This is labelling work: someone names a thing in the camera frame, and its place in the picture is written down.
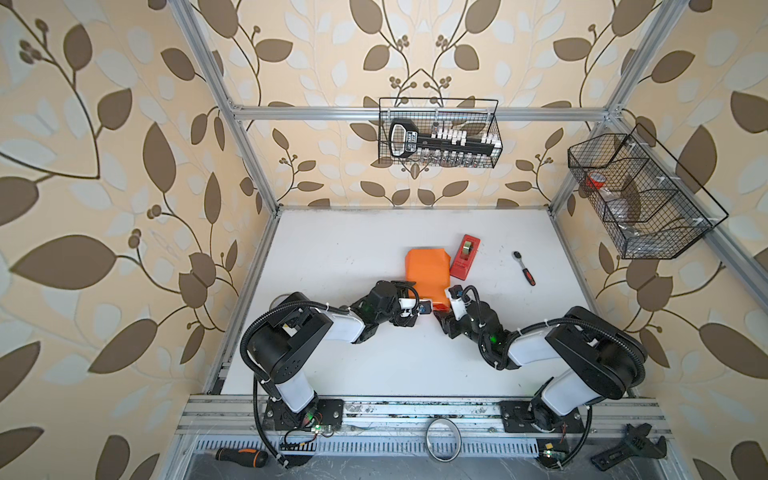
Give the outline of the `aluminium front rail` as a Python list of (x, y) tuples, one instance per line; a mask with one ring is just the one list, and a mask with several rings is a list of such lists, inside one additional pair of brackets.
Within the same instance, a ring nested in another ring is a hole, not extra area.
[(581, 436), (589, 443), (621, 439), (626, 425), (649, 423), (649, 438), (674, 437), (659, 404), (651, 399), (604, 401), (579, 409), (584, 433), (506, 433), (499, 397), (340, 397), (343, 422), (337, 431), (267, 429), (265, 404), (258, 406), (268, 440), (284, 455), (425, 456), (534, 458), (544, 445), (567, 449)]

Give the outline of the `yellow orange wrapping paper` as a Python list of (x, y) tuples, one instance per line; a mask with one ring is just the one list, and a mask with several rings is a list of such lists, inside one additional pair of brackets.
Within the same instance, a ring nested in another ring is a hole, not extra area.
[(413, 282), (420, 298), (430, 300), (438, 311), (450, 309), (450, 300), (446, 296), (450, 287), (450, 261), (442, 248), (412, 249), (405, 258), (406, 280)]

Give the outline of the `red tape dispenser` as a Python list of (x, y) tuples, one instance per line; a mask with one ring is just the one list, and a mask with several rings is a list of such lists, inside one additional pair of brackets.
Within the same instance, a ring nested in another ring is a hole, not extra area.
[(450, 267), (451, 277), (459, 280), (467, 279), (480, 244), (481, 240), (477, 237), (467, 234), (463, 236)]

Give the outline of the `orange black screwdriver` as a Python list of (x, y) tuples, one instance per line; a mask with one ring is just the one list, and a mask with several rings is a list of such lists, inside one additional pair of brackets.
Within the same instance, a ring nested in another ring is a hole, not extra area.
[(217, 461), (230, 462), (247, 468), (263, 468), (269, 460), (266, 452), (250, 448), (219, 448), (214, 457)]

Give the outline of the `socket set black rail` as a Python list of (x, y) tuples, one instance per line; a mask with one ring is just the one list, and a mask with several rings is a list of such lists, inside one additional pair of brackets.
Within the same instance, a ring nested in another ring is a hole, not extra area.
[(440, 122), (420, 129), (414, 121), (405, 118), (390, 123), (384, 145), (392, 157), (407, 159), (416, 155), (420, 160), (435, 155), (439, 158), (493, 158), (503, 149), (496, 134), (483, 133), (479, 138), (473, 138), (465, 130), (444, 128)]

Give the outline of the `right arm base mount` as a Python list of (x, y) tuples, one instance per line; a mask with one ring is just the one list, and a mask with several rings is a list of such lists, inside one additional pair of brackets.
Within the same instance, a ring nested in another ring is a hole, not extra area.
[(565, 416), (557, 415), (544, 404), (506, 400), (499, 403), (500, 417), (506, 433), (584, 433), (583, 417), (577, 409)]

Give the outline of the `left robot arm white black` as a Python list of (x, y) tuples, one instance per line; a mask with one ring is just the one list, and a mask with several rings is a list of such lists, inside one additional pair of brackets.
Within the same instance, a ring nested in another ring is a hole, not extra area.
[(255, 384), (301, 422), (317, 402), (302, 369), (322, 341), (364, 343), (385, 323), (413, 327), (432, 307), (408, 281), (380, 280), (367, 295), (341, 307), (294, 292), (245, 329), (239, 354)]

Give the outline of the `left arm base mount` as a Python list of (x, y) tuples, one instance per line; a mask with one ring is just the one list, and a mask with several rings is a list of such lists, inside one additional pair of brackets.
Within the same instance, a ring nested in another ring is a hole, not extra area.
[(337, 431), (343, 422), (344, 401), (341, 399), (313, 399), (299, 412), (293, 412), (283, 401), (269, 400), (264, 417), (267, 429), (289, 431), (313, 430), (323, 433)]

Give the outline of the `black adjustable wrench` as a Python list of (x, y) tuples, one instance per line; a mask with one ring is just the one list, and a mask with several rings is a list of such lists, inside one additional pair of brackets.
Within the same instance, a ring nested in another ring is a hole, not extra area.
[(626, 425), (625, 435), (615, 446), (600, 452), (590, 458), (594, 467), (605, 472), (618, 464), (633, 457), (648, 459), (664, 459), (667, 456), (667, 442), (661, 436), (656, 442), (648, 435), (652, 425), (643, 423), (636, 426)]

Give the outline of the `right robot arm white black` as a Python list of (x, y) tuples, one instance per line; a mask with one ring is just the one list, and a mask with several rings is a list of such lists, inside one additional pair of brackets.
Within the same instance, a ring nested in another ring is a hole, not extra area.
[(560, 359), (566, 370), (547, 380), (529, 403), (528, 421), (550, 430), (582, 406), (618, 400), (646, 377), (647, 350), (629, 334), (580, 306), (564, 316), (507, 330), (473, 286), (447, 290), (450, 305), (434, 311), (443, 333), (465, 337), (497, 371)]

